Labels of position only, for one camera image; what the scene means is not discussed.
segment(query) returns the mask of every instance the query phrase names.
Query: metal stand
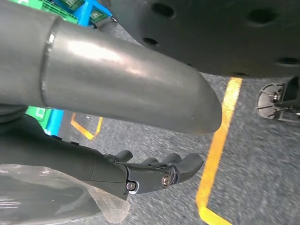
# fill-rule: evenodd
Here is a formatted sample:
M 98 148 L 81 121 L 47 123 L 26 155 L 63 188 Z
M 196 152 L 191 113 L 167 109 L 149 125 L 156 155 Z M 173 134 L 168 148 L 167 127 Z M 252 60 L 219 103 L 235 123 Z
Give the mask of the metal stand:
M 256 109 L 259 115 L 267 119 L 300 123 L 299 77 L 263 87 L 259 94 Z
M 112 17 L 110 13 L 106 7 L 99 4 L 96 0 L 85 0 L 84 4 L 78 8 L 75 11 L 72 11 L 66 7 L 66 4 L 63 3 L 61 0 L 54 0 L 57 5 L 66 10 L 69 13 L 76 16 L 78 19 L 78 25 L 81 26 L 88 26 L 90 24 L 90 16 L 93 10 L 96 9 L 101 11 L 107 16 Z M 49 119 L 48 124 L 46 128 L 46 133 L 49 135 L 58 135 L 60 125 L 63 117 L 63 110 L 53 109 L 51 115 Z

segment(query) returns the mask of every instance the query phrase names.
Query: mounting hole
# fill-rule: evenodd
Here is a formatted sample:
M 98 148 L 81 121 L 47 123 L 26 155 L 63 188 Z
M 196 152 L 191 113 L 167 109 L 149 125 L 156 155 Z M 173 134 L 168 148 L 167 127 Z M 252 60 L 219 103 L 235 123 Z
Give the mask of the mounting hole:
M 234 76 L 243 76 L 243 77 L 249 76 L 249 74 L 242 73 L 242 72 L 233 72 L 232 74 L 233 74 Z
M 148 45 L 158 45 L 158 42 L 155 41 L 155 39 L 149 38 L 149 37 L 145 37 L 142 40 Z
M 283 57 L 277 60 L 277 64 L 282 67 L 300 67 L 300 59 L 294 57 Z
M 167 5 L 162 3 L 155 3 L 152 5 L 152 9 L 153 12 L 156 14 L 162 15 L 167 18 L 172 18 L 174 16 L 174 10 Z
M 247 19 L 250 24 L 254 26 L 265 26 L 274 21 L 277 14 L 271 8 L 259 8 L 253 10 L 247 15 Z

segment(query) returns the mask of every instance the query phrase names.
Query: floor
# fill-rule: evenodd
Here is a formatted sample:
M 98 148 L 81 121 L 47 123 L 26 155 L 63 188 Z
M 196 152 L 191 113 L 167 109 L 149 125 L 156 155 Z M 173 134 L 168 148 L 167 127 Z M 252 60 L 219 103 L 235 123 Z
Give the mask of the floor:
M 105 24 L 101 30 L 134 42 L 117 23 Z M 204 76 L 222 101 L 229 78 Z M 215 164 L 216 174 L 207 166 L 205 175 L 203 167 L 185 183 L 130 196 L 130 212 L 122 225 L 296 225 L 300 220 L 300 125 L 263 119 L 255 110 L 262 86 L 286 80 L 243 80 L 225 145 L 216 153 L 210 148 L 213 135 L 185 135 L 77 113 L 73 120 L 95 136 L 89 140 L 70 124 L 72 112 L 65 113 L 60 135 L 102 153 L 130 150 L 133 162 L 162 159 L 171 152 L 182 157 L 197 152 L 205 162 Z M 96 132 L 99 122 L 101 130 Z M 219 138 L 222 137 L 214 138 L 216 145 L 222 142 Z M 219 163 L 216 154 L 220 155 Z M 204 189 L 198 192 L 201 178 Z M 196 196 L 201 210 L 197 207 Z M 199 196 L 206 196 L 208 202 L 199 203 L 203 201 Z M 75 224 L 109 223 L 93 218 Z

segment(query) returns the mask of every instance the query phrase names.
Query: metal pipe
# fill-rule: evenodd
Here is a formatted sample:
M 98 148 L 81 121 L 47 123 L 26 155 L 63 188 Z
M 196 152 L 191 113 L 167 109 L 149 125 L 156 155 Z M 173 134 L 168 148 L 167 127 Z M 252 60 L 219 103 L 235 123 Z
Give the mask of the metal pipe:
M 51 106 L 206 134 L 222 109 L 197 70 L 8 1 L 0 2 L 0 102 Z

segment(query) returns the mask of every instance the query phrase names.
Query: yellow tape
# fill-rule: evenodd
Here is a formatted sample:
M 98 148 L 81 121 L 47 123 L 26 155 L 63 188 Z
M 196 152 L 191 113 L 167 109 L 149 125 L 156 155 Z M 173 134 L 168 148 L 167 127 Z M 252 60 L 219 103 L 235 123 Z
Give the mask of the yellow tape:
M 223 115 L 221 127 L 213 135 L 196 196 L 200 217 L 209 225 L 230 225 L 229 222 L 207 208 L 207 206 L 241 85 L 241 78 L 231 78 L 228 81 L 222 103 Z
M 94 137 L 96 137 L 96 135 L 98 135 L 99 133 L 100 133 L 101 131 L 101 125 L 103 123 L 103 118 L 100 117 L 99 118 L 99 122 L 97 125 L 97 128 L 96 129 L 96 133 L 93 135 L 92 133 L 90 133 L 90 131 L 84 128 L 83 126 L 80 125 L 79 123 L 76 122 L 75 119 L 75 115 L 76 113 L 73 113 L 73 115 L 72 116 L 71 119 L 71 125 L 74 126 L 75 128 L 76 128 L 78 131 L 81 132 L 81 134 L 83 134 L 84 137 L 87 138 L 88 140 L 92 140 Z

